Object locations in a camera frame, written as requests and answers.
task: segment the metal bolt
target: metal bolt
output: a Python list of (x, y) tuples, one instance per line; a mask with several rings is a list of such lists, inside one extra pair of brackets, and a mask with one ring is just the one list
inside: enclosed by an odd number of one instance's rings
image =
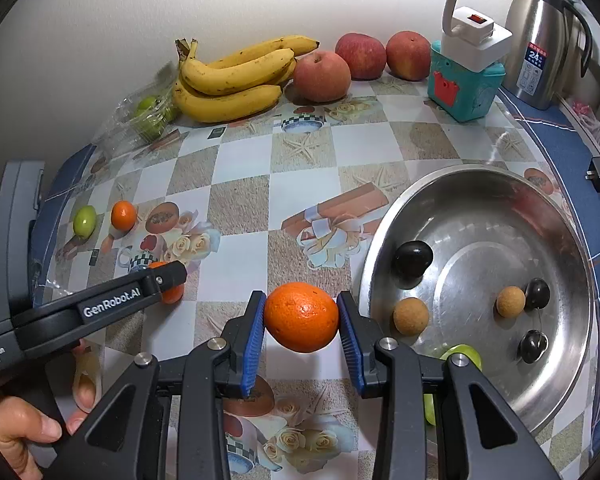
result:
[(451, 362), (459, 367), (464, 367), (469, 364), (469, 358), (464, 354), (451, 354)]
[(398, 342), (393, 337), (383, 337), (380, 341), (378, 341), (380, 348), (385, 350), (393, 350), (398, 348)]
[(149, 354), (149, 352), (140, 352), (139, 354), (136, 354), (136, 357), (134, 357), (134, 362), (141, 368), (146, 368), (153, 360), (154, 356)]
[(221, 337), (212, 337), (206, 345), (212, 350), (222, 350), (226, 346), (226, 341)]

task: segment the stainless steel bowl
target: stainless steel bowl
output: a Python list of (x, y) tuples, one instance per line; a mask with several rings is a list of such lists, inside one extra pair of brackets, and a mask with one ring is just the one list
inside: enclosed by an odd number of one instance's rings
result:
[[(422, 281), (403, 290), (390, 265), (409, 240), (429, 244), (434, 259)], [(508, 285), (524, 290), (532, 278), (548, 283), (547, 307), (500, 317), (494, 309), (498, 293)], [(417, 181), (384, 216), (363, 268), (360, 312), (420, 354), (439, 357), (461, 343), (474, 347), (484, 374), (535, 432), (560, 409), (582, 366), (592, 322), (591, 282), (578, 237), (539, 189), (498, 168), (453, 166)], [(402, 336), (393, 324), (395, 303), (410, 296), (430, 312), (417, 338)], [(526, 364), (518, 344), (531, 329), (547, 335), (549, 348)], [(434, 441), (432, 428), (428, 435)]]

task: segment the orange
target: orange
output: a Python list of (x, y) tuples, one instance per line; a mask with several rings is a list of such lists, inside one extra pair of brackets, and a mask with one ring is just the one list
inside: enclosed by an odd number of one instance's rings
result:
[(119, 200), (111, 210), (111, 225), (120, 231), (129, 231), (136, 225), (136, 208), (131, 202)]
[[(153, 262), (149, 264), (149, 268), (155, 269), (155, 267), (160, 267), (165, 265), (167, 262)], [(182, 295), (184, 294), (184, 283), (180, 285), (172, 286), (169, 290), (165, 290), (162, 293), (162, 302), (166, 304), (175, 303), (178, 301)]]
[(294, 352), (315, 352), (338, 331), (338, 307), (331, 297), (308, 283), (285, 283), (264, 305), (264, 326), (282, 346)]

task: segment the teal box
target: teal box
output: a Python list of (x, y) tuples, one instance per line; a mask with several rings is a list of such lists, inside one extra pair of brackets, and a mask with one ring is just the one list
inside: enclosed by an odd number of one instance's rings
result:
[(497, 62), (482, 72), (471, 72), (440, 54), (440, 41), (434, 41), (427, 93), (456, 121), (463, 123), (487, 114), (504, 73), (504, 65)]

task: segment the stainless steel kettle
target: stainless steel kettle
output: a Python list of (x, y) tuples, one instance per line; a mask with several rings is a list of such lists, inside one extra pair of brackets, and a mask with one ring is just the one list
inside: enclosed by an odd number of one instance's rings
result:
[(539, 110), (551, 104), (567, 55), (571, 26), (565, 9), (578, 18), (584, 29), (585, 47), (580, 59), (580, 76), (584, 77), (591, 59), (591, 30), (570, 1), (513, 0), (509, 7), (506, 28), (513, 34), (513, 46), (505, 60), (502, 85)]

